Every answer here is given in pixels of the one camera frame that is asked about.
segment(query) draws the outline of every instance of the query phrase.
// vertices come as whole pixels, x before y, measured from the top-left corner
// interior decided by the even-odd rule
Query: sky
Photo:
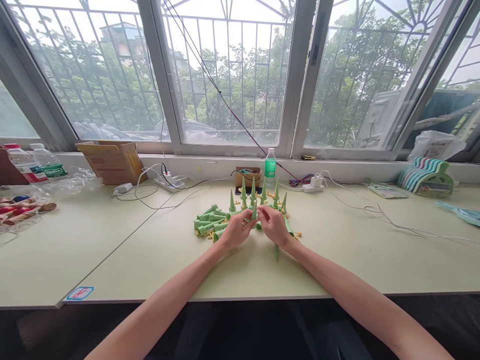
[[[180,0],[170,0],[174,5],[177,4]],[[265,3],[270,5],[271,7],[279,10],[279,1],[278,0],[263,0]],[[8,3],[14,4],[14,0],[7,0]],[[76,23],[80,29],[81,35],[85,41],[92,41],[95,40],[95,32],[97,33],[98,38],[101,38],[102,34],[100,31],[100,27],[106,25],[105,19],[102,13],[92,13],[91,20],[93,23],[93,28],[90,24],[88,17],[86,16],[85,12],[82,10],[79,0],[21,0],[22,4],[25,5],[40,5],[40,6],[48,6],[48,7],[55,7],[55,8],[72,8],[78,9],[77,11],[73,11],[72,14],[76,20]],[[428,15],[426,16],[427,21],[430,21],[429,26],[433,26],[435,23],[435,18],[440,13],[441,7],[443,3],[446,1],[444,0],[432,0],[432,5],[430,6]],[[135,13],[139,12],[138,5],[130,0],[89,0],[90,9],[93,11],[115,11],[123,13],[121,19],[118,14],[109,13],[106,14],[107,22],[111,24],[119,23],[121,20],[127,23],[136,24],[138,22],[139,26],[142,26],[142,19],[139,15],[135,16]],[[334,25],[335,20],[337,20],[341,15],[344,14],[351,14],[355,11],[356,8],[356,0],[335,0],[334,7],[332,9],[332,15],[330,18],[330,25]],[[389,6],[393,11],[399,11],[402,9],[407,9],[407,0],[383,0],[387,6]],[[285,31],[285,27],[281,25],[282,17],[275,13],[274,11],[269,10],[268,8],[264,7],[260,2],[256,0],[190,0],[183,4],[179,4],[175,6],[177,12],[182,16],[195,16],[195,17],[208,17],[218,19],[215,21],[212,20],[199,20],[198,25],[197,21],[194,19],[185,19],[184,24],[188,29],[193,41],[195,42],[196,46],[200,48],[199,42],[199,33],[200,33],[200,40],[201,40],[201,47],[202,49],[208,48],[213,50],[214,48],[214,40],[215,46],[217,51],[221,56],[225,56],[228,53],[228,42],[227,42],[227,26],[226,22],[221,20],[225,17],[223,7],[228,7],[228,11],[231,12],[230,18],[233,20],[229,23],[228,29],[228,39],[230,45],[238,45],[243,40],[243,46],[245,47],[246,51],[248,52],[250,49],[254,49],[255,47],[258,48],[269,48],[271,42],[275,37],[274,29],[279,28],[280,32],[283,33]],[[390,12],[382,7],[380,3],[374,2],[372,7],[375,8],[376,14],[378,18],[386,19],[391,14]],[[36,9],[33,8],[25,8],[24,9],[26,17],[29,19],[31,26],[34,29],[40,29],[43,26],[38,23],[39,15]],[[56,30],[60,32],[60,26],[58,25],[53,12],[49,9],[42,9],[40,12],[52,18],[52,24],[48,24],[48,26],[52,30]],[[76,25],[72,19],[72,14],[68,10],[58,10],[57,11],[58,17],[61,23],[64,26],[70,27],[73,33],[80,38],[80,34],[78,34]],[[256,26],[255,24],[244,23],[243,24],[243,31],[241,28],[241,24],[239,22],[235,22],[235,20],[247,20],[247,21],[262,21],[268,23],[278,23],[276,25],[269,25],[269,24],[259,24]],[[198,62],[195,60],[193,53],[190,49],[186,48],[185,40],[178,29],[177,25],[175,24],[172,18],[168,19],[168,25],[171,31],[171,40],[170,37],[167,38],[169,43],[169,47],[174,48],[176,51],[180,51],[190,60],[192,67],[198,68]],[[450,75],[453,73],[454,69],[459,64],[462,54],[465,52],[468,43],[470,42],[469,39],[465,39],[457,54],[455,55],[453,61],[451,62],[450,66],[446,70],[443,78],[448,79]],[[475,39],[473,44],[480,44],[480,36]],[[479,60],[480,50],[475,48],[471,50],[463,59],[462,64],[469,64]],[[233,52],[230,50],[230,58],[233,57]],[[465,67],[459,69],[453,79],[452,82],[461,82],[466,81],[470,78],[480,78],[480,64],[472,65],[469,67]]]

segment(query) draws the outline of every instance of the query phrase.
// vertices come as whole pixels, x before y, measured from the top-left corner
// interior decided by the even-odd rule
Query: cardboard box
[[[242,186],[242,178],[245,175],[245,187],[246,188],[251,188],[252,187],[252,180],[255,178],[255,187],[260,188],[262,184],[259,182],[260,178],[262,177],[262,171],[260,170],[259,167],[245,167],[245,166],[237,166],[236,170],[240,171],[242,169],[249,169],[253,170],[254,172],[251,173],[243,173],[240,174],[238,172],[235,173],[235,187],[241,187]]]
[[[28,184],[27,179],[10,161],[8,150],[0,145],[0,186]]]
[[[98,144],[88,141],[76,147],[105,185],[137,184],[143,165],[134,142],[99,140]],[[147,174],[143,174],[140,182],[146,179]]]

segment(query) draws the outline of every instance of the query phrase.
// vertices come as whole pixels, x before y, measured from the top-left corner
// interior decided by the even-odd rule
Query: light green desk
[[[232,185],[216,183],[176,209],[158,210],[81,282],[81,286],[94,287],[84,302],[148,298],[211,245],[210,240],[195,236],[193,220],[212,203],[227,209]],[[378,201],[398,225],[480,242],[480,229],[437,208],[433,199],[412,195],[409,199],[384,200],[364,186],[351,189]],[[175,195],[167,205],[178,204],[187,194]],[[416,236],[345,206],[334,194],[351,206],[371,205],[336,186],[316,194],[289,191],[290,224],[294,231],[303,233],[301,241],[307,247],[384,294],[480,292],[480,246],[474,250],[443,238]],[[480,211],[480,187],[456,190],[448,201]],[[273,243],[253,230],[241,248],[211,271],[192,301],[327,297],[289,255],[282,252],[276,262]]]
[[[0,308],[55,307],[155,212],[110,197],[113,188],[57,201],[56,210],[0,246]],[[170,195],[145,200],[159,207]]]

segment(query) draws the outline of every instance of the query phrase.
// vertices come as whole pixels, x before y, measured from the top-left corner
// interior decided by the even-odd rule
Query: window sill
[[[56,155],[70,172],[74,172],[75,167],[90,169],[81,152],[58,152]],[[164,158],[161,154],[139,154],[139,156],[145,167],[166,163],[174,175],[187,175],[198,180],[226,178],[235,167],[264,167],[264,160],[258,157],[166,155]],[[405,161],[305,161],[289,158],[278,158],[277,161],[297,178],[328,170],[335,180],[346,183],[362,182],[365,178],[371,178],[377,182],[391,181],[396,179],[405,167],[409,166]],[[480,184],[480,164],[452,162],[448,172],[460,183]],[[292,178],[281,168],[277,168],[276,175],[281,181],[288,181]]]

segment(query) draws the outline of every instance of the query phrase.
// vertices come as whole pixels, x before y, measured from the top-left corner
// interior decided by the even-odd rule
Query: forearm
[[[87,359],[143,359],[226,251],[221,241],[214,243],[132,312]]]
[[[284,250],[302,264],[352,318],[400,359],[452,359],[413,318],[350,271],[295,240],[287,241]]]

